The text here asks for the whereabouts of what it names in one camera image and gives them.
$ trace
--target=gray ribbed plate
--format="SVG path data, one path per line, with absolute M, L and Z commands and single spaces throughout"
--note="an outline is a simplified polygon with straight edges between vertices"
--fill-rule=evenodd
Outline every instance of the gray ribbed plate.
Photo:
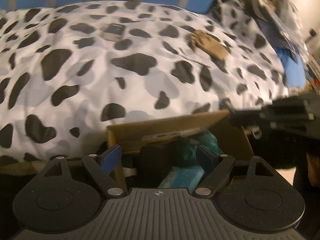
M 186 189 L 132 189 L 129 196 L 106 202 L 82 228 L 63 234 L 23 230 L 15 240 L 298 240 L 295 230 L 277 234 L 247 232 L 221 217 L 210 200 Z

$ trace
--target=small box on bed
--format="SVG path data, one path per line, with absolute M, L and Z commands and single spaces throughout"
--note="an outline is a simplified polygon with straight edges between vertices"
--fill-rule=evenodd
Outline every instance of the small box on bed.
M 178 136 L 190 136 L 209 130 L 218 140 L 224 154 L 236 160 L 250 160 L 253 152 L 243 129 L 231 126 L 226 110 L 213 113 L 199 113 L 172 118 L 115 124 L 108 126 L 109 147 L 118 144 L 123 155 L 139 154 L 143 146 L 152 143 L 167 143 Z M 118 165 L 112 177 L 126 188 L 122 165 Z

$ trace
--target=crosshair logo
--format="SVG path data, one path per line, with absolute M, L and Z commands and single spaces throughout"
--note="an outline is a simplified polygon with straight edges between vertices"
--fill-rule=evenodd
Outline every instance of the crosshair logo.
M 157 196 L 161 196 L 164 194 L 164 192 L 162 192 L 161 190 L 158 190 L 154 194 L 156 194 Z

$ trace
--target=bedsheet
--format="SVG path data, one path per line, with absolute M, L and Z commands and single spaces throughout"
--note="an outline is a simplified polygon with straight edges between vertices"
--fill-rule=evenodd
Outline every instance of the bedsheet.
M 283 67 L 256 23 L 231 0 L 223 25 L 168 5 L 97 1 L 10 11 L 0 19 L 0 161 L 81 157 L 106 126 L 219 109 L 259 108 L 287 95 Z M 100 38 L 126 26 L 120 42 Z M 229 55 L 188 46 L 207 31 Z

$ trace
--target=bed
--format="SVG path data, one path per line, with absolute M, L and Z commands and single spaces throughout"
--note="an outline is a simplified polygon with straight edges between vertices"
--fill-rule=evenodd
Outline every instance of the bed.
M 283 67 L 236 0 L 220 23 L 173 5 L 91 1 L 18 9 L 0 17 L 0 160 L 96 153 L 106 126 L 235 108 L 260 108 L 288 94 Z M 120 42 L 100 37 L 126 26 Z M 188 46 L 201 29 L 225 60 Z

